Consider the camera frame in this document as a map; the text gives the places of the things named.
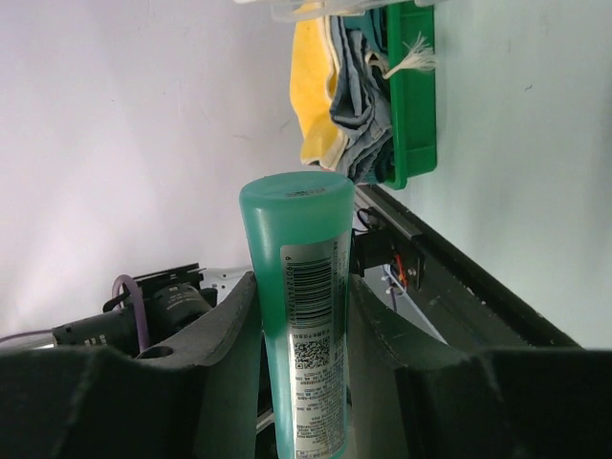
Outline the grey blue garment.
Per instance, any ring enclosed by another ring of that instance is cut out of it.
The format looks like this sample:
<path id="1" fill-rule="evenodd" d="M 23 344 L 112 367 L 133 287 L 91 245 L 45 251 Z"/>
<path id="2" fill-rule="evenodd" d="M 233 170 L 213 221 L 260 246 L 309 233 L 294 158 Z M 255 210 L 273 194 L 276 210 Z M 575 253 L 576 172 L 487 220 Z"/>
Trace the grey blue garment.
<path id="1" fill-rule="evenodd" d="M 336 172 L 356 184 L 380 184 L 393 165 L 393 132 L 388 56 L 361 29 L 350 29 L 340 16 L 329 18 L 339 60 L 331 121 L 347 138 Z"/>

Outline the teal toothpaste tube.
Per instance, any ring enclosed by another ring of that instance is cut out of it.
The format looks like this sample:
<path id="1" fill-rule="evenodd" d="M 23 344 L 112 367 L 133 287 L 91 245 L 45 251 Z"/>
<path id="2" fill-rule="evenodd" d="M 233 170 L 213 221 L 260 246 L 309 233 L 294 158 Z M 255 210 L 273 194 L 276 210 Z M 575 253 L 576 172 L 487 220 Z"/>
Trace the teal toothpaste tube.
<path id="1" fill-rule="evenodd" d="M 322 171 L 267 176 L 240 192 L 281 458 L 339 458 L 347 446 L 354 196 L 349 179 Z"/>

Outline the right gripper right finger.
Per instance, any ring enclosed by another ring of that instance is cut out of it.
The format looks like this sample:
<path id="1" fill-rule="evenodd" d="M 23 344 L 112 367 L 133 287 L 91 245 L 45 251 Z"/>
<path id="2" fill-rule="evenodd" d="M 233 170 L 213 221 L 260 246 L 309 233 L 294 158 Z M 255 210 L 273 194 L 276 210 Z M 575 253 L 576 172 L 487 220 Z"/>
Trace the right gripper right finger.
<path id="1" fill-rule="evenodd" d="M 607 458 L 611 355 L 465 352 L 348 290 L 349 388 L 361 458 Z"/>

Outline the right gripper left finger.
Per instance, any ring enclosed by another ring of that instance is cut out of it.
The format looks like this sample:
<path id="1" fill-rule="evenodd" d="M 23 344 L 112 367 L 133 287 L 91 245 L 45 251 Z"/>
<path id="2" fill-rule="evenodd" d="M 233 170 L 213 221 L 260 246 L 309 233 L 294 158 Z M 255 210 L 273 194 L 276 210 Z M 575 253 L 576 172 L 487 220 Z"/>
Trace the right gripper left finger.
<path id="1" fill-rule="evenodd" d="M 109 347 L 1 355 L 5 458 L 252 458 L 261 355 L 253 273 L 131 359 Z"/>

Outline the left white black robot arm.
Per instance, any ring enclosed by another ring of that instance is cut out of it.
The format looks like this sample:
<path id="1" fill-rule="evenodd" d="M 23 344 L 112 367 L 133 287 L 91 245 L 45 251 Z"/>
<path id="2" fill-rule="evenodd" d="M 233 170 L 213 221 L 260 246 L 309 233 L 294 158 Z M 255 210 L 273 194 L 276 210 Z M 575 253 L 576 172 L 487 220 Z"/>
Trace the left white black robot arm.
<path id="1" fill-rule="evenodd" d="M 210 312 L 235 287 L 248 267 L 202 268 L 194 263 L 136 276 L 146 318 L 146 342 L 155 345 Z M 133 297 L 123 287 L 102 312 L 50 330 L 1 338 L 1 348 L 43 349 L 58 346 L 111 346 L 130 357 L 143 351 Z"/>

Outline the teal green garment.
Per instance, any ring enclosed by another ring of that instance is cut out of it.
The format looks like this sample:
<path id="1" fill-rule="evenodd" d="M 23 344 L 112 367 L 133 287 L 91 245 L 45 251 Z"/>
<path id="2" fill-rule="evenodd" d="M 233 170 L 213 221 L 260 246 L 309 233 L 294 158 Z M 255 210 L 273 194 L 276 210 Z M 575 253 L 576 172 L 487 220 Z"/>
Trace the teal green garment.
<path id="1" fill-rule="evenodd" d="M 357 15 L 345 15 L 343 22 L 347 30 L 361 32 L 375 52 L 388 54 L 385 8 L 375 8 Z"/>

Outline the green plastic tray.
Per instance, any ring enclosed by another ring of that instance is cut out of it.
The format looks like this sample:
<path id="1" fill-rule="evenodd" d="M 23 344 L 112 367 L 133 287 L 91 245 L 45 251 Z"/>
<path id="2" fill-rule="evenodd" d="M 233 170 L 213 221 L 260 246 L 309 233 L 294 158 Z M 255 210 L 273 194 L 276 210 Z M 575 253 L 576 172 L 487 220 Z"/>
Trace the green plastic tray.
<path id="1" fill-rule="evenodd" d="M 389 63 L 399 64 L 419 40 L 434 45 L 434 9 L 412 1 L 386 8 Z M 401 70 L 390 78 L 394 143 L 393 173 L 386 185 L 403 189 L 407 181 L 437 165 L 435 73 Z"/>

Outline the yellow cloth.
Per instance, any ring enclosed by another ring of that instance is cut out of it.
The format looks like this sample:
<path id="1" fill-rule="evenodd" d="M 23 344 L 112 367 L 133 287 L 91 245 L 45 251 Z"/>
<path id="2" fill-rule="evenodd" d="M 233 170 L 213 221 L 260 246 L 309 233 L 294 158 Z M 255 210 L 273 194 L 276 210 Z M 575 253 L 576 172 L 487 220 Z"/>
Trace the yellow cloth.
<path id="1" fill-rule="evenodd" d="M 330 22 L 329 16 L 321 16 L 295 25 L 290 101 L 303 137 L 301 163 L 334 171 L 348 137 L 330 112 L 339 84 L 339 57 Z"/>

